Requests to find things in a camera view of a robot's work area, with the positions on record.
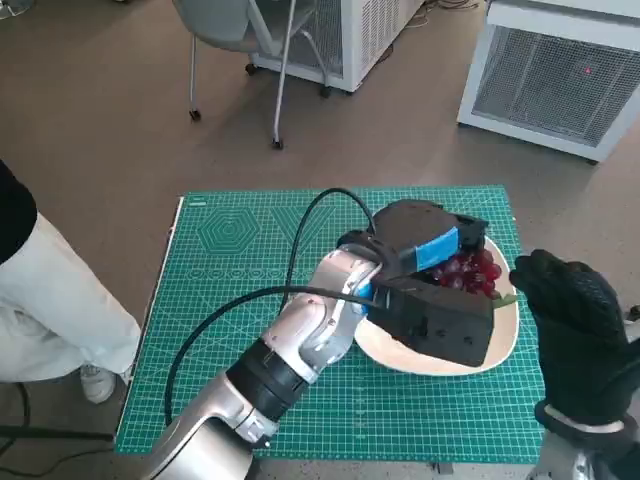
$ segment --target green cutting mat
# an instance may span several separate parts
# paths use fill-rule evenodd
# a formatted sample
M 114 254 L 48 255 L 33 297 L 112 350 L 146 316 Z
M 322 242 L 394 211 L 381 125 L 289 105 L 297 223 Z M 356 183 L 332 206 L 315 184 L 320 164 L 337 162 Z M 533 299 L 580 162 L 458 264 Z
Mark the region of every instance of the green cutting mat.
M 513 263 L 518 234 L 505 190 L 497 186 L 355 189 L 376 211 L 424 198 L 489 220 L 488 234 Z M 163 391 L 180 344 L 209 313 L 252 290 L 284 282 L 294 233 L 316 191 L 193 193 L 184 198 L 117 451 L 149 452 L 161 434 Z M 348 198 L 325 198 L 306 227 L 294 284 L 305 284 L 336 239 L 366 218 Z M 280 298 L 263 298 L 218 320 L 193 345 L 177 377 L 177 414 L 229 367 L 273 321 Z M 542 438 L 533 418 L 542 397 L 535 325 L 520 298 L 522 327 L 513 355 L 481 375 L 436 378 L 385 369 L 354 346 L 325 370 L 282 419 L 266 457 L 532 463 Z

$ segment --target grape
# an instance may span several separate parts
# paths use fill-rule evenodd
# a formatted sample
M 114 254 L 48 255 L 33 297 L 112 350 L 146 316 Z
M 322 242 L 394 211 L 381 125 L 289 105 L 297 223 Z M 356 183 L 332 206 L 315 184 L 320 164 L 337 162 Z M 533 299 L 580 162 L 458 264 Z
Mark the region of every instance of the grape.
M 482 250 L 481 255 L 482 255 L 482 257 L 484 258 L 484 260 L 486 261 L 487 264 L 494 263 L 493 262 L 493 254 L 489 250 L 487 250 L 486 248 L 484 250 Z
M 500 265 L 492 263 L 483 273 L 487 277 L 487 280 L 497 280 L 500 278 L 500 275 L 502 275 L 502 269 Z
M 464 280 L 464 284 L 465 285 L 471 285 L 472 283 L 475 283 L 476 275 L 477 275 L 477 273 L 474 272 L 473 270 L 471 270 L 469 272 L 463 272 L 462 273 L 462 279 Z
M 493 291 L 495 291 L 495 289 L 496 282 L 494 282 L 493 280 L 487 280 L 482 284 L 482 291 L 489 298 L 491 298 L 491 294 L 493 293 Z
M 462 273 L 472 273 L 475 271 L 471 262 L 463 262 L 461 270 Z
M 457 273 L 460 271 L 461 268 L 462 268 L 462 265 L 460 265 L 460 262 L 458 261 L 458 259 L 454 257 L 445 264 L 444 272 L 447 274 Z
M 482 273 L 469 272 L 465 274 L 464 279 L 465 279 L 465 283 L 469 285 L 475 284 L 476 289 L 479 289 L 482 286 L 482 284 L 487 280 L 487 277 L 485 277 L 484 274 Z
M 462 280 L 462 275 L 451 274 L 447 278 L 447 284 L 449 288 L 453 288 L 454 290 L 462 290 L 464 288 L 464 281 Z
M 436 267 L 431 271 L 431 276 L 434 280 L 439 281 L 442 277 L 444 277 L 444 270 L 440 267 Z
M 493 265 L 493 255 L 489 250 L 481 250 L 473 255 L 471 261 L 476 270 L 483 271 Z

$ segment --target gloved hand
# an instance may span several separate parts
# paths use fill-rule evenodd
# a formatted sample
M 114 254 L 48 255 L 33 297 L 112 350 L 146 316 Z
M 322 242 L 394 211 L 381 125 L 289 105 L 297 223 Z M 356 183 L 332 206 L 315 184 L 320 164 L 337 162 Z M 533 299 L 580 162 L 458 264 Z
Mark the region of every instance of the gloved hand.
M 538 327 L 546 403 L 580 424 L 622 420 L 640 386 L 640 341 L 628 343 L 613 288 L 544 250 L 519 257 L 509 278 Z

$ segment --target blue tape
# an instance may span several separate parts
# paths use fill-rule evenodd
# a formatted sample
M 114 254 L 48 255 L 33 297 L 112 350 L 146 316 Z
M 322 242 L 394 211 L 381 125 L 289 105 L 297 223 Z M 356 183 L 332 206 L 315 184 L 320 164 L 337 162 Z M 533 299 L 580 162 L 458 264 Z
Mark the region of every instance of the blue tape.
M 458 229 L 453 227 L 447 233 L 416 247 L 417 270 L 426 270 L 451 258 L 458 251 Z
M 373 300 L 373 287 L 371 283 L 367 283 L 366 285 L 360 286 L 358 290 L 355 291 L 354 295 L 356 297 L 367 298 L 369 300 Z M 369 312 L 369 308 L 366 305 L 359 305 L 362 308 L 362 312 L 366 315 Z

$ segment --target vent grille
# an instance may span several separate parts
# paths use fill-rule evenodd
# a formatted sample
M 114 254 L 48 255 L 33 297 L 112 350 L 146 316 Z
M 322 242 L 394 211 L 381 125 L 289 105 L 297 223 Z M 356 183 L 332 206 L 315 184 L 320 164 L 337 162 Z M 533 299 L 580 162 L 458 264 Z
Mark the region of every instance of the vent grille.
M 399 31 L 400 0 L 369 0 L 362 8 L 361 71 L 371 66 Z
M 316 11 L 303 28 L 313 36 L 329 72 L 342 77 L 341 0 L 317 2 Z M 309 42 L 302 36 L 295 35 L 290 48 L 289 59 L 292 63 L 320 68 Z
M 640 85 L 640 53 L 496 27 L 475 115 L 596 147 Z

